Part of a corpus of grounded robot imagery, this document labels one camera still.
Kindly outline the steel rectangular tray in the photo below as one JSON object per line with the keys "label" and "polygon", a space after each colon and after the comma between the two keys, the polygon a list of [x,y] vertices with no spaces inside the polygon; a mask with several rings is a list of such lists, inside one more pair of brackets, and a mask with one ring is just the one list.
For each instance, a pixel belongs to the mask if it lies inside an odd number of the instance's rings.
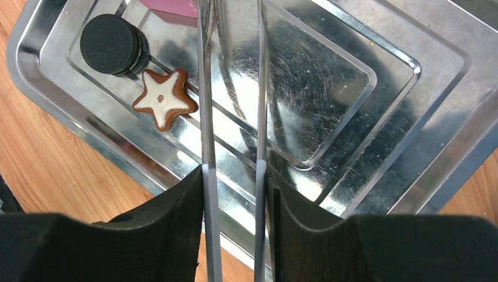
{"label": "steel rectangular tray", "polygon": [[[259,97],[259,1],[220,1],[211,38],[211,92],[220,245],[254,268]],[[496,1],[261,1],[265,20],[267,169],[324,210],[417,213],[409,192],[437,168],[479,115],[497,121]],[[146,69],[187,73],[198,109],[166,132],[132,103],[142,72],[93,70],[80,52],[101,14],[140,29]],[[197,28],[167,23],[140,1],[28,1],[6,60],[20,90],[113,152],[155,193],[202,163]]]}

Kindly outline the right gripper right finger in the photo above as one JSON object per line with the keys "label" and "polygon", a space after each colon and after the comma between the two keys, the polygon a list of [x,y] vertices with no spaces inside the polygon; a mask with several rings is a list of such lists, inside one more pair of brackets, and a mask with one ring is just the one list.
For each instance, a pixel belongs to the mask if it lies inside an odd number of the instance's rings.
{"label": "right gripper right finger", "polygon": [[266,172],[274,281],[496,281],[497,227],[476,216],[338,217]]}

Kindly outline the pink swirl roll cake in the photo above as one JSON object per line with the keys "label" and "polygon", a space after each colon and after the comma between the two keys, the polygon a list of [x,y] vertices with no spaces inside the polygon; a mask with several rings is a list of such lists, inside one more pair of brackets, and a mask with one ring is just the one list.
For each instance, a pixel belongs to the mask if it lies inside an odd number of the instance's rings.
{"label": "pink swirl roll cake", "polygon": [[140,2],[169,24],[197,28],[198,1],[195,0],[140,0]]}

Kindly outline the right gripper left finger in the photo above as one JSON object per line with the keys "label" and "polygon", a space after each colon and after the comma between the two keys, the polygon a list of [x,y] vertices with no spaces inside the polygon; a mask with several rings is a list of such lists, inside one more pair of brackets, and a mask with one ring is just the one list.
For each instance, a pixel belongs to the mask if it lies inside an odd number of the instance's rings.
{"label": "right gripper left finger", "polygon": [[109,222],[57,213],[1,216],[2,281],[194,281],[203,176],[179,183]]}

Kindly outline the black round cookie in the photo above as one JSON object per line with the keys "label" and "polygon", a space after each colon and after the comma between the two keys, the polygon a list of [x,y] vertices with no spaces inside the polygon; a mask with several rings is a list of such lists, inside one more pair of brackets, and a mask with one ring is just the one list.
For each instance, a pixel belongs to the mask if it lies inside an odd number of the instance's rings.
{"label": "black round cookie", "polygon": [[150,61],[145,34],[113,14],[101,14],[91,19],[83,28],[79,46],[87,65],[106,75],[138,75]]}

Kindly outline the steel serving tongs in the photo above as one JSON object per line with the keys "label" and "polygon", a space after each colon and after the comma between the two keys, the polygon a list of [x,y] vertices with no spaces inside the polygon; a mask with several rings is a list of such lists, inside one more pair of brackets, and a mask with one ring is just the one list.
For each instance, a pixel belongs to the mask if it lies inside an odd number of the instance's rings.
{"label": "steel serving tongs", "polygon": [[[261,1],[258,2],[258,20],[260,65],[258,86],[258,144],[255,176],[254,281],[265,281],[267,90],[264,86],[266,76],[264,55],[266,31]],[[213,100],[211,92],[211,38],[215,26],[219,29],[224,27],[220,1],[199,1],[197,29],[198,95],[200,98],[201,168],[204,187],[207,278],[209,281],[221,281],[223,276],[216,153],[214,147]]]}

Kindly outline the white star cookie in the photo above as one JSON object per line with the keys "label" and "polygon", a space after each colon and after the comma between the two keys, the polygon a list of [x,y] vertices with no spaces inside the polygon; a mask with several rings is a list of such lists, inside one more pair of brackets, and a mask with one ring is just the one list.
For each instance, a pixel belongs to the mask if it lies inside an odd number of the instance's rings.
{"label": "white star cookie", "polygon": [[168,131],[176,117],[198,109],[197,103],[186,92],[187,73],[184,69],[177,68],[167,75],[146,69],[142,72],[142,79],[143,92],[132,103],[132,108],[152,115],[159,131]]}

